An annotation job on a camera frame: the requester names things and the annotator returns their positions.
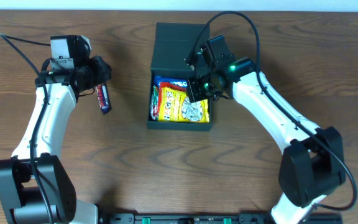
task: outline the wooden table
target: wooden table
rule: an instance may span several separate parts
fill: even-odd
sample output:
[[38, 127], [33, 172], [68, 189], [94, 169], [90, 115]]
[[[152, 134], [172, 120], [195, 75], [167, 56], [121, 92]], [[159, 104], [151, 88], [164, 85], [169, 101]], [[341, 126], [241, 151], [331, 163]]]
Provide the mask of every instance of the wooden table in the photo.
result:
[[[269, 210], [281, 195], [281, 154], [257, 120], [234, 101], [214, 105], [208, 133], [147, 130], [150, 62], [156, 22], [205, 23], [214, 12], [0, 11], [0, 33], [48, 42], [51, 35], [87, 36], [93, 54], [113, 68], [112, 111], [102, 116], [96, 95], [81, 98], [68, 122], [62, 163], [77, 196], [109, 211], [237, 213]], [[358, 184], [358, 14], [250, 12], [260, 33], [261, 66], [297, 110], [343, 136], [347, 165]], [[255, 58], [251, 28], [221, 17], [238, 57]], [[36, 64], [50, 48], [15, 42]], [[35, 75], [0, 38], [0, 159], [10, 157], [29, 122]], [[344, 205], [349, 182], [324, 203]], [[342, 213], [358, 223], [355, 209]], [[5, 223], [0, 204], [0, 223]]]

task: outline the blue snack package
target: blue snack package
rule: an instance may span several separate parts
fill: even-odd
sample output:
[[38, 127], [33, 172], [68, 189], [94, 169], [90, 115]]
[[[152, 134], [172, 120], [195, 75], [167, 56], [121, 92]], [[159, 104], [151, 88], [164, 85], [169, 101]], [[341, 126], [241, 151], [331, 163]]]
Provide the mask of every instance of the blue snack package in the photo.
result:
[[182, 88], [187, 88], [186, 80], [182, 80], [182, 79], [178, 79], [178, 78], [165, 78], [165, 77], [160, 77], [160, 76], [156, 76], [154, 78], [154, 85], [156, 85], [158, 88], [160, 88], [160, 84], [162, 82], [167, 82], [167, 83], [171, 83], [171, 84], [180, 86]]
[[106, 82], [99, 84], [96, 87], [96, 90], [98, 93], [100, 110], [102, 111], [102, 114], [106, 114], [111, 110], [110, 97]]

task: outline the white wall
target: white wall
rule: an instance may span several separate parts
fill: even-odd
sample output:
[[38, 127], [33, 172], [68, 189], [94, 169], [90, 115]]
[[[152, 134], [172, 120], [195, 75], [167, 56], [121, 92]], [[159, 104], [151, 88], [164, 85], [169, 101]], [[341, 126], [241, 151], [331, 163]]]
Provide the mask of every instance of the white wall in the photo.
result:
[[0, 9], [358, 12], [358, 0], [0, 0]]

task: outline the yellow snack package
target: yellow snack package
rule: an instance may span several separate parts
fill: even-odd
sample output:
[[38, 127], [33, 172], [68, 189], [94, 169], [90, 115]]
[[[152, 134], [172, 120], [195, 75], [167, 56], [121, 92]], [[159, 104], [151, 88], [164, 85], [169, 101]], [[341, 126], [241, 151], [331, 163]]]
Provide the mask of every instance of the yellow snack package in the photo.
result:
[[190, 103], [184, 91], [163, 87], [160, 90], [158, 121], [208, 123], [208, 100]]

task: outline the open box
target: open box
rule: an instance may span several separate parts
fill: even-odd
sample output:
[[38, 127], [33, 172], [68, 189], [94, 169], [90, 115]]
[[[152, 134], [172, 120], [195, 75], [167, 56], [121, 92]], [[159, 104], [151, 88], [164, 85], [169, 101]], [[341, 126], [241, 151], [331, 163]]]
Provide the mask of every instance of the open box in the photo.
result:
[[[154, 121], [150, 115], [152, 88], [155, 76], [187, 79], [195, 76], [186, 63], [194, 41], [204, 24], [177, 24], [158, 22], [151, 70], [150, 96], [148, 109], [148, 129], [172, 129], [187, 131], [209, 131], [212, 128], [212, 100], [208, 100], [209, 123]], [[203, 32], [197, 46], [209, 39], [209, 27]]]

